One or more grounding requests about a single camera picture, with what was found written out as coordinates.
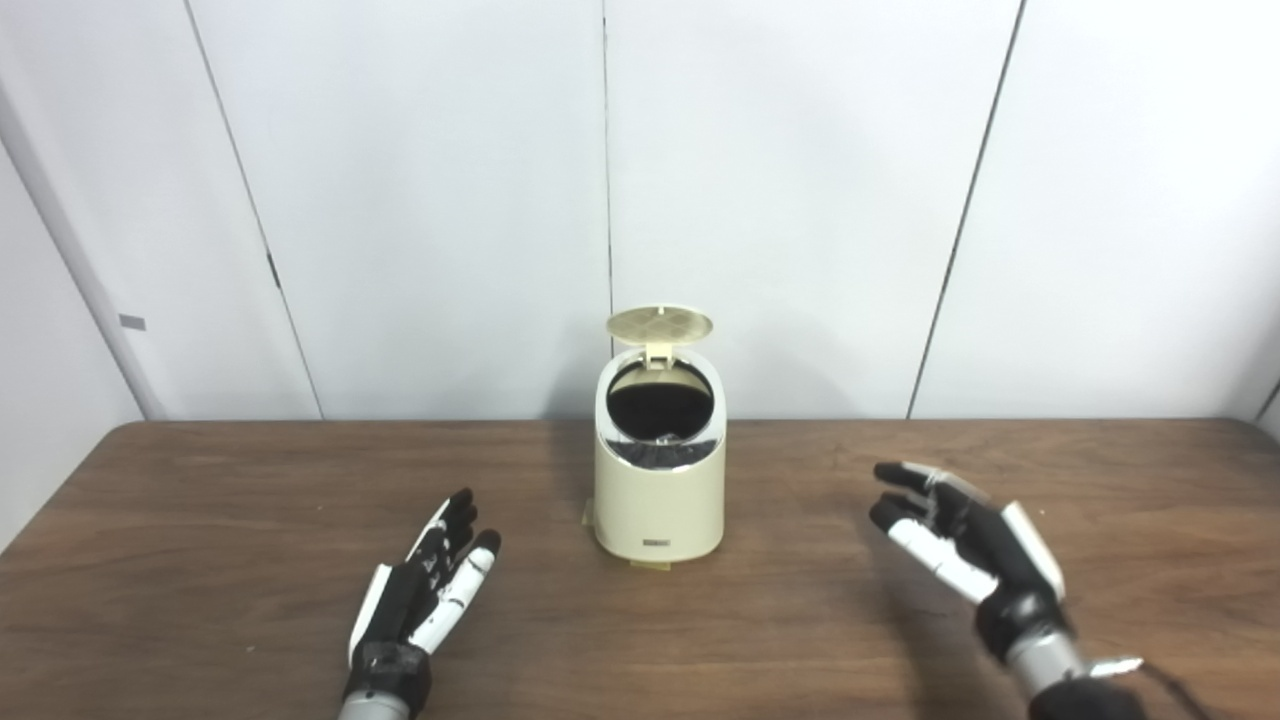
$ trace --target white wall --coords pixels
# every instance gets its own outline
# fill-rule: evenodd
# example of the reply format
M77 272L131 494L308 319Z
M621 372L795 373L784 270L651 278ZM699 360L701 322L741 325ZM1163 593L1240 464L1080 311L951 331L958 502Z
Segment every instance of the white wall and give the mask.
M902 418L1016 9L608 0L614 306L705 310L733 416Z
M1028 3L915 416L1253 419L1277 32L1271 3Z
M148 414L319 416L183 4L0 3L0 133Z
M108 430L141 416L0 147L0 550Z
M195 10L325 416L589 414L599 0Z
M155 418L585 415L653 301L901 418L1016 5L10 0L0 137ZM914 415L1252 419L1280 10L1027 8Z

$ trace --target wooden table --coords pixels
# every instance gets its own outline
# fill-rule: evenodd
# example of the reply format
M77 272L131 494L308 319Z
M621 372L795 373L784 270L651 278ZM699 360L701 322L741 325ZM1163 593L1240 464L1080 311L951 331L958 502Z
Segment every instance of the wooden table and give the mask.
M1280 715L1280 447L1234 421L754 421L724 543L669 573L580 524L584 423L113 432L0 557L0 717L335 714L369 574L471 486L504 544L430 719L1019 719L972 610L865 519L882 459L1020 498L1093 655ZM1149 680L1153 717L1181 719Z

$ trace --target white finger segment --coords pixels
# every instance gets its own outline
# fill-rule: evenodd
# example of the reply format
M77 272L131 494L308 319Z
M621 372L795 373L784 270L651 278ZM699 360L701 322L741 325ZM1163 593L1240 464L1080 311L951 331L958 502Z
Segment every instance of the white finger segment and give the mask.
M1039 530L1036 529L1032 519L1027 516L1027 511L1023 510L1021 503L1010 502L1000 511L1000 516L1005 519L1005 524L1012 530L1014 537L1018 538L1018 543L1023 546L1027 556L1036 564L1036 569L1039 570L1044 580L1053 588L1057 598L1062 600L1066 597L1066 579L1062 577L1062 568L1057 564L1057 559L1053 557L1048 546L1044 544L1044 538L1039 536Z
M365 591L365 601L360 603L360 612L356 614L356 625L351 629L351 641L347 643L347 666L351 666L351 657L356 655L356 643L365 637L369 621L374 619L374 610L387 588L387 578L392 575L390 565L379 565L374 569L374 577L369 580L369 589Z
M435 653L444 638L449 637L453 626L458 624L462 614L467 611L467 606L471 605L493 568L494 560L497 556L484 547L477 547L467 553L466 560L458 564L453 580L440 591L440 603L426 621L413 630L408 642L425 650L428 655Z
M933 575L969 602L978 605L1000 584L989 573L970 565L956 552L951 541L940 538L918 520L899 520L888 537L911 553Z

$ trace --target robot hand finger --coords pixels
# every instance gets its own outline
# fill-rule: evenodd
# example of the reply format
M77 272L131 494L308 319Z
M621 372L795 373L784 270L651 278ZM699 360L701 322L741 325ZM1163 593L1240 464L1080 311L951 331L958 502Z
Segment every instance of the robot hand finger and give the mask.
M884 493L872 506L870 518L890 539L969 602L982 602L1000 584L997 578L963 559L954 542L931 530L906 497Z
M410 548L408 556L404 557L404 561L407 562L413 560L413 556L419 555L420 551L435 551L435 547L428 548L425 542L428 539L426 534L431 530L431 528L439 528L443 530L443 537L451 541L451 546L457 548L463 547L466 543L454 543L452 542L453 538L451 536L456 532L470 528L476 516L479 516L479 511L476 510L475 496L472 495L471 488L462 488L453 493L444 501L444 503L440 505L440 507L435 511L435 515L433 515L431 519L422 525L422 532L417 534L417 539L413 541L413 547Z
M429 655L435 653L480 591L500 546L502 537L495 530L484 530L476 537L475 546L458 562L449 583L439 591L435 610L413 630L408 642Z

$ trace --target black robotic glove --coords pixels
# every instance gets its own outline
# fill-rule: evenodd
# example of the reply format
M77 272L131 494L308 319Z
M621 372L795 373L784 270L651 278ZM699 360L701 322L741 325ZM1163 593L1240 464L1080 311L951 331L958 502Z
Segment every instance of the black robotic glove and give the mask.
M431 691L430 656L462 618L498 556L494 530L475 537L470 489L435 512L408 557L379 565L351 632L339 720L412 720Z
M1142 660L1080 657L1062 570L1019 503L996 510L959 477L914 462L879 462L876 478L906 492L882 495L872 521L978 606L978 637L1018 680L1033 720L1146 719L1132 693L1101 679Z

